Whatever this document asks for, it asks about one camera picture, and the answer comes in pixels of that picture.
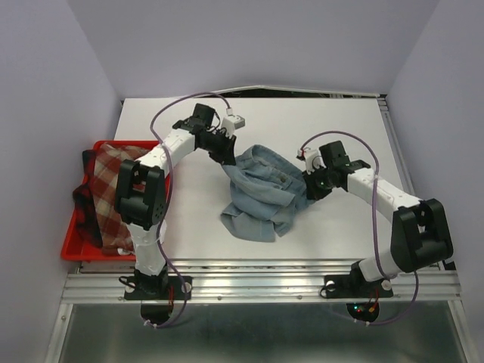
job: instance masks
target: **metal frame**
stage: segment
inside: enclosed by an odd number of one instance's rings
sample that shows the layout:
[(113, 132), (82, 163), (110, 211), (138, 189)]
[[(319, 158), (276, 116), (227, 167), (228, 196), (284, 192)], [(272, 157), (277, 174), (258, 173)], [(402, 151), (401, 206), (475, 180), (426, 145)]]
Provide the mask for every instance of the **metal frame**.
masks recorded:
[(61, 359), (62, 347), (66, 339), (67, 328), (69, 327), (70, 316), (72, 315), (73, 305), (62, 304), (55, 319), (54, 330), (52, 331), (51, 342), (48, 345), (45, 363), (53, 363)]
[[(354, 261), (290, 261), (277, 264), (262, 261), (203, 262), (177, 261), (183, 275), (193, 278), (191, 300), (194, 304), (216, 303), (350, 303), (353, 299), (322, 299), (319, 291), (328, 274), (347, 273)], [(139, 304), (123, 299), (121, 274), (68, 275), (62, 303), (65, 304)], [(428, 268), (419, 273), (420, 301), (449, 301), (461, 298), (455, 271)], [(413, 274), (398, 276), (393, 282), (399, 301), (410, 301), (415, 289)], [(143, 303), (160, 303), (144, 301)]]
[[(335, 93), (332, 96), (338, 98), (343, 95)], [(351, 96), (373, 96), (377, 99), (404, 190), (414, 194), (385, 98), (369, 94)], [(349, 259), (174, 261), (183, 275), (194, 278), (189, 303), (195, 304), (350, 302), (347, 299), (322, 299), (319, 290), (325, 275), (348, 272), (353, 262), (354, 260)], [(131, 262), (93, 262), (81, 264), (76, 273), (67, 275), (46, 362), (55, 362), (61, 357), (73, 304), (139, 304), (123, 299), (124, 287), (118, 282), (118, 277), (122, 273), (129, 274), (133, 268), (134, 263)], [(443, 271), (440, 264), (420, 270), (419, 277), (418, 301), (448, 301), (457, 331), (456, 338), (461, 341), (465, 359), (468, 362), (478, 362), (479, 357), (468, 330), (461, 302), (461, 286), (456, 271)], [(401, 275), (392, 283), (395, 293), (393, 301), (411, 300), (414, 293), (413, 275)]]

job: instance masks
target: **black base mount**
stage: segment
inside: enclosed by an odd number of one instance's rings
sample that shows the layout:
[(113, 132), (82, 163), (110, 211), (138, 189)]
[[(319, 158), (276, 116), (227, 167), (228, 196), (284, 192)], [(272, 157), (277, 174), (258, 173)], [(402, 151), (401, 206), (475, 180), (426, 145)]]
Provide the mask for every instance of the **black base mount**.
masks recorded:
[[(191, 284), (193, 279), (191, 276), (182, 277), (185, 280), (188, 299), (191, 299)], [(185, 299), (182, 282), (178, 276), (168, 276), (166, 267), (158, 276), (148, 276), (142, 274), (139, 270), (135, 270), (133, 276), (121, 277), (119, 280), (126, 286), (124, 293), (125, 300), (168, 300), (171, 287), (173, 287), (174, 300)]]
[(393, 297), (391, 285), (384, 283), (384, 279), (368, 282), (363, 278), (358, 262), (352, 265), (347, 275), (326, 275), (320, 295), (325, 299), (370, 299), (378, 293), (379, 297)]

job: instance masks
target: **plaid cloth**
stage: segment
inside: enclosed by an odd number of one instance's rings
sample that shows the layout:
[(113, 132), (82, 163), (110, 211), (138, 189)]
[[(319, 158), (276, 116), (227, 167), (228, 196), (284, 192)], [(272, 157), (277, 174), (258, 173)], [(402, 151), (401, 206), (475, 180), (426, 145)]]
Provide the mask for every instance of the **plaid cloth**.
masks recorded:
[(94, 176), (96, 151), (86, 150), (82, 152), (82, 164), (87, 182), (77, 187), (73, 192), (74, 208), (76, 210), (76, 230), (83, 240), (88, 240), (96, 247), (103, 247), (101, 231), (99, 230), (96, 210), (92, 198), (89, 181)]
[(126, 160), (136, 160), (149, 150), (136, 146), (114, 147), (102, 144), (96, 152), (94, 175), (89, 180), (95, 212), (102, 236), (103, 252), (115, 247), (133, 250), (133, 244), (121, 216), (114, 210), (119, 166)]

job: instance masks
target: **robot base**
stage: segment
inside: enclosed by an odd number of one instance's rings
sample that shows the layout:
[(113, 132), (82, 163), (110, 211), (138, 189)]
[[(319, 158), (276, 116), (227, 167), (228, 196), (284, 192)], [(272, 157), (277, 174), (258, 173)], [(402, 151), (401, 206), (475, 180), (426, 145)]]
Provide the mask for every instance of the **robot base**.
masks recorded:
[(370, 299), (378, 291), (380, 298), (393, 297), (393, 290), (382, 287), (383, 280), (354, 284), (350, 275), (324, 276), (324, 286), (320, 295), (324, 299)]

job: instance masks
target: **screw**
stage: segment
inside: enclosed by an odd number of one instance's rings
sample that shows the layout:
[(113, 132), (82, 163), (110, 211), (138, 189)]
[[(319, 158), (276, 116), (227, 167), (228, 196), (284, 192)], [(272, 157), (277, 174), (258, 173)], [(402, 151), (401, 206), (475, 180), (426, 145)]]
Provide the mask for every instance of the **screw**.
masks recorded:
[(189, 282), (185, 282), (185, 289), (186, 289), (187, 293), (189, 293), (191, 291), (191, 285), (190, 285)]
[(381, 281), (381, 287), (385, 291), (390, 291), (392, 289), (392, 283), (388, 280), (383, 280), (383, 281)]

